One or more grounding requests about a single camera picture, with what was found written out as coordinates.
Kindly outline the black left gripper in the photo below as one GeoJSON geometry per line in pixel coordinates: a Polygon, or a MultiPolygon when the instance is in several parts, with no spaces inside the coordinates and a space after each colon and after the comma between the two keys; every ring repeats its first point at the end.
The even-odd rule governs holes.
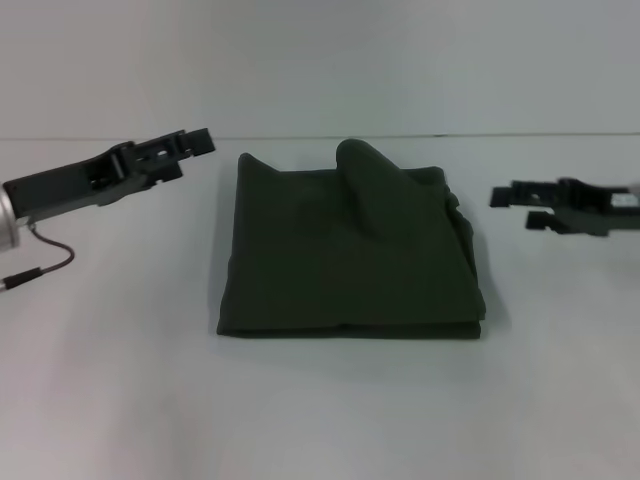
{"type": "Polygon", "coordinates": [[[116,145],[88,160],[7,181],[3,188],[18,219],[41,221],[88,206],[107,206],[157,183],[179,179],[183,176],[179,161],[215,150],[208,129],[181,130],[134,149],[131,142],[116,145]],[[145,173],[136,159],[161,163],[145,173]]]}

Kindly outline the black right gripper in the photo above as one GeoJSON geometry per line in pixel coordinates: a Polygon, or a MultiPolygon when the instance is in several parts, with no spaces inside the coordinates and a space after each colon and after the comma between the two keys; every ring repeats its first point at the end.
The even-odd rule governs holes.
{"type": "Polygon", "coordinates": [[[525,228],[531,231],[608,237],[613,231],[639,230],[638,187],[596,186],[570,178],[558,183],[513,181],[492,190],[489,206],[553,206],[555,215],[528,213],[525,228]]]}

